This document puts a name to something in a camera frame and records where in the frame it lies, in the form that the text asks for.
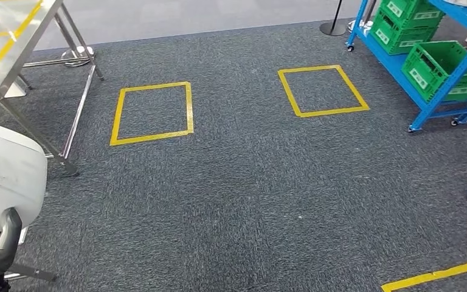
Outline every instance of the crate label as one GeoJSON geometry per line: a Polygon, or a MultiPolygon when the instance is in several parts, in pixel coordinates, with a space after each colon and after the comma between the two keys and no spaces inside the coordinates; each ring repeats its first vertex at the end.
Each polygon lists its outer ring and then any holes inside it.
{"type": "Polygon", "coordinates": [[[403,41],[400,43],[400,47],[412,47],[414,44],[423,43],[423,40],[415,40],[415,41],[403,41]]]}
{"type": "Polygon", "coordinates": [[[376,34],[382,40],[384,44],[389,43],[389,38],[387,37],[387,35],[385,35],[385,33],[381,29],[378,29],[376,34]]]}
{"type": "Polygon", "coordinates": [[[425,79],[423,79],[422,76],[420,76],[420,73],[418,73],[416,69],[412,69],[411,71],[409,71],[409,74],[412,76],[412,78],[414,78],[414,80],[416,80],[416,82],[422,89],[427,88],[427,82],[425,81],[425,79]]]}
{"type": "Polygon", "coordinates": [[[391,10],[391,12],[393,12],[398,17],[402,16],[402,13],[404,13],[398,6],[395,5],[393,1],[389,1],[387,8],[389,8],[389,10],[391,10]]]}
{"type": "Polygon", "coordinates": [[[420,12],[416,13],[414,15],[414,20],[418,19],[429,19],[429,18],[438,18],[440,17],[440,12],[439,11],[433,11],[433,12],[420,12]]]}
{"type": "Polygon", "coordinates": [[[448,94],[466,94],[467,87],[452,88],[448,94]]]}

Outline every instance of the black pole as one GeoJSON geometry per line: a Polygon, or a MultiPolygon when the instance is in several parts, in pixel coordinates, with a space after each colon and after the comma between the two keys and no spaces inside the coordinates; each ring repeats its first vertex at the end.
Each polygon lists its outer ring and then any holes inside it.
{"type": "Polygon", "coordinates": [[[336,10],[336,16],[334,17],[334,21],[331,23],[323,23],[319,27],[319,30],[321,30],[322,33],[335,37],[338,35],[343,35],[346,32],[345,26],[336,26],[337,17],[339,17],[339,11],[341,10],[342,3],[343,3],[343,0],[339,0],[339,3],[337,5],[337,10],[336,10]]]}

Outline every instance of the crate handle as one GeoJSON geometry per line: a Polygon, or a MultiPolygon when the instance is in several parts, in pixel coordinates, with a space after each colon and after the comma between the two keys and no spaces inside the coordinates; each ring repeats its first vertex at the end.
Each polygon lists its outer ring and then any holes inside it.
{"type": "Polygon", "coordinates": [[[382,19],[383,19],[387,24],[389,24],[390,27],[394,27],[394,26],[395,26],[395,24],[393,23],[393,21],[392,21],[389,17],[387,17],[387,15],[384,15],[384,17],[382,17],[382,19]]]}
{"type": "Polygon", "coordinates": [[[431,70],[433,70],[433,71],[436,70],[437,71],[436,66],[434,66],[434,64],[430,61],[430,59],[427,56],[422,55],[421,60],[424,61],[427,64],[427,66],[429,66],[429,68],[431,70]]]}

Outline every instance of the green plastic crate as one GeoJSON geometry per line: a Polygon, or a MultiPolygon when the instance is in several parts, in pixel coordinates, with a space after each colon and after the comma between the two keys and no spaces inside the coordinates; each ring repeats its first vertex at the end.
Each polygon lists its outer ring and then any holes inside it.
{"type": "MultiPolygon", "coordinates": [[[[457,41],[433,41],[414,45],[402,72],[426,102],[430,102],[440,86],[466,56],[457,41]]],[[[445,101],[467,100],[467,72],[445,97],[445,101]]]]}
{"type": "Polygon", "coordinates": [[[370,33],[388,54],[397,55],[409,53],[416,43],[430,41],[436,30],[436,27],[400,29],[385,12],[379,9],[370,33]]]}
{"type": "Polygon", "coordinates": [[[382,0],[379,8],[400,29],[438,27],[445,15],[428,0],[382,0]]]}

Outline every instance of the gray carpet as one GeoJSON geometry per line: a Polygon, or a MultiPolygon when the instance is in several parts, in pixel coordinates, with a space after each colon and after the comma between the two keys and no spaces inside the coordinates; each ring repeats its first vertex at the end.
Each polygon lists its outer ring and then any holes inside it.
{"type": "MultiPolygon", "coordinates": [[[[98,46],[107,79],[75,138],[81,175],[50,168],[17,256],[59,280],[15,291],[379,291],[466,263],[467,125],[407,133],[408,96],[363,45],[348,53],[318,25],[98,46]],[[294,115],[277,71],[325,64],[343,67],[369,111],[294,115]],[[194,134],[109,146],[120,88],[180,81],[192,84],[194,134]]],[[[463,32],[445,21],[437,38],[463,32]]],[[[85,70],[24,75],[36,90],[13,102],[61,144],[85,70]]],[[[353,105],[329,72],[289,83],[303,110],[353,105]]],[[[128,94],[123,113],[120,137],[185,126],[178,89],[128,94]]],[[[0,124],[17,128],[1,109],[0,124]]],[[[467,291],[467,274],[422,285],[403,291],[467,291]]]]}

